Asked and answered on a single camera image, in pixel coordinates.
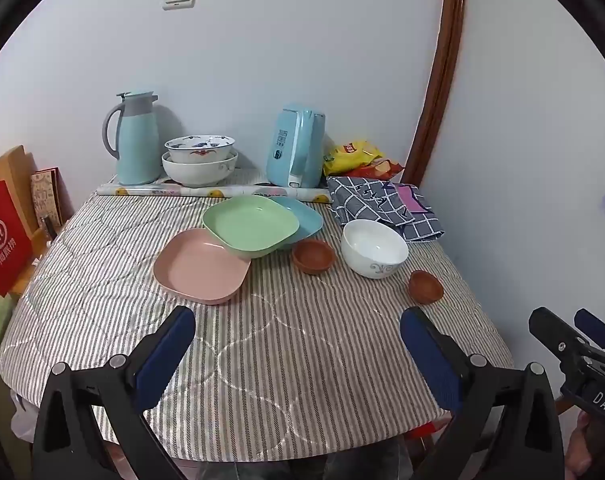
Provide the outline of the person's right hand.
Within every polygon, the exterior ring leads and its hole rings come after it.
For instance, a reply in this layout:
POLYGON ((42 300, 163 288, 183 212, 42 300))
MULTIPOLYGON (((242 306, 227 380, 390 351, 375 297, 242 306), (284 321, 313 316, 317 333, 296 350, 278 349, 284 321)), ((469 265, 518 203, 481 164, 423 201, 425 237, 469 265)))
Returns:
POLYGON ((565 478, 579 479, 605 452, 605 422, 581 411, 565 452, 565 478))

